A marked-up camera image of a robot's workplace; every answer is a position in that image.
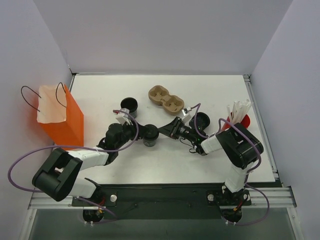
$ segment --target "gray floor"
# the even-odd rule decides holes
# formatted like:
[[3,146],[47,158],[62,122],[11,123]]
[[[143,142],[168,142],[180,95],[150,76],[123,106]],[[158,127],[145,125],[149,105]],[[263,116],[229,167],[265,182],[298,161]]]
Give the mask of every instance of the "gray floor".
[[[243,222],[264,215],[265,209],[244,209]],[[144,240],[144,239],[295,239],[285,208],[273,208],[263,222],[226,226],[213,220],[119,220],[90,227],[79,221],[80,210],[38,210],[30,240]]]

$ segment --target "black wire handle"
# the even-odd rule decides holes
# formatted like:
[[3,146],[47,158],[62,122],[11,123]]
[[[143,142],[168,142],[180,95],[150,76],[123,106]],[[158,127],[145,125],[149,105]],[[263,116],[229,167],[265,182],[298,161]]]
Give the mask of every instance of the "black wire handle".
[[59,88],[59,85],[61,84],[62,86],[62,89],[64,91],[64,93],[66,94],[66,90],[64,88],[64,84],[62,82],[59,82],[58,86],[56,86],[56,89],[55,89],[55,99],[57,100],[58,103],[60,103],[61,106],[67,108],[65,105],[63,105],[59,100],[58,100],[58,96],[57,96],[57,93],[58,93],[58,88]]
[[34,94],[38,95],[39,98],[42,98],[42,97],[41,97],[37,92],[35,92],[33,89],[31,89],[31,88],[28,87],[28,86],[25,86],[25,85],[24,85],[24,86],[21,87],[21,96],[22,96],[23,100],[24,100],[30,107],[32,107],[33,109],[37,110],[37,111],[40,113],[40,110],[39,110],[38,108],[36,108],[35,106],[32,106],[32,105],[26,100],[26,98],[25,98],[25,96],[24,96],[24,93],[22,92],[22,89],[24,89],[24,88],[30,89],[32,92],[34,92]]

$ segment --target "red cup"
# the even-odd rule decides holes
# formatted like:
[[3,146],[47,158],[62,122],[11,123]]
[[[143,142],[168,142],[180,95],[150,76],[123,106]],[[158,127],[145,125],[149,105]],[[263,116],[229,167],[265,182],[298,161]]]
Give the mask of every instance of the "red cup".
[[[250,117],[248,115],[245,115],[242,121],[240,122],[246,129],[250,126]],[[221,128],[221,131],[227,130],[230,128],[230,125],[225,123],[223,127]]]

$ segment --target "black cup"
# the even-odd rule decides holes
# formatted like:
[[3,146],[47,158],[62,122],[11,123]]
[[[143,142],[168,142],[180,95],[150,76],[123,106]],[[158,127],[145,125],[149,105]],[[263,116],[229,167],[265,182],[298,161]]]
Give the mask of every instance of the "black cup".
[[[210,118],[204,112],[198,112],[196,115],[196,126],[198,130],[205,130],[210,125]],[[189,126],[195,129],[195,116],[189,121]]]
[[129,114],[132,115],[132,117],[137,117],[138,102],[133,97],[123,99],[120,106],[122,109],[129,109]]
[[159,137],[158,128],[152,124],[147,124],[145,127],[148,129],[148,132],[143,138],[143,144],[147,147],[153,147],[156,145],[156,140]]

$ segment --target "white table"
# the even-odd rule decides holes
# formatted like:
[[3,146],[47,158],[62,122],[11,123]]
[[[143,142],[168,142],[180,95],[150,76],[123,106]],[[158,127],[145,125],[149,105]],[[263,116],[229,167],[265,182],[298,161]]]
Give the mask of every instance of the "white table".
[[[182,98],[185,106],[201,103],[200,112],[211,120],[207,134],[218,129],[219,118],[227,118],[227,105],[249,99],[241,75],[77,75],[71,93],[84,114],[85,146],[97,145],[108,126],[117,122],[112,110],[120,109],[126,97],[138,101],[136,120],[141,125],[159,128],[170,123],[175,117],[148,98],[148,91],[155,85]],[[254,111],[251,109],[248,115],[248,130],[262,141]],[[249,182],[274,182],[268,155],[264,152],[261,156],[262,163],[249,175]],[[230,167],[223,150],[207,156],[191,154],[188,146],[160,134],[154,147],[137,141],[121,151],[112,164],[86,169],[79,177],[99,184],[223,183]]]

